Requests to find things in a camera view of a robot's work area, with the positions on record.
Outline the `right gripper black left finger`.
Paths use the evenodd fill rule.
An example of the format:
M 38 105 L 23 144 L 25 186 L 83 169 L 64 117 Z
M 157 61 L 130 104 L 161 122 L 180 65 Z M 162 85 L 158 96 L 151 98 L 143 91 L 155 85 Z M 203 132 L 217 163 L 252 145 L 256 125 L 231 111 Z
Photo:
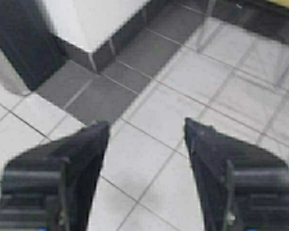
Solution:
M 84 231 L 110 137 L 96 121 L 29 149 L 4 167 L 0 231 Z

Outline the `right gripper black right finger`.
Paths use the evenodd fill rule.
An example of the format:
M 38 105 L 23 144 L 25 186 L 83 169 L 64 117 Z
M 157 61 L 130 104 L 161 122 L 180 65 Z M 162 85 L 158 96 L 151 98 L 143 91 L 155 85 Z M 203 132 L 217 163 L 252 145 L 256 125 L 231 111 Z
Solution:
M 289 166 L 186 118 L 184 139 L 207 231 L 289 231 Z

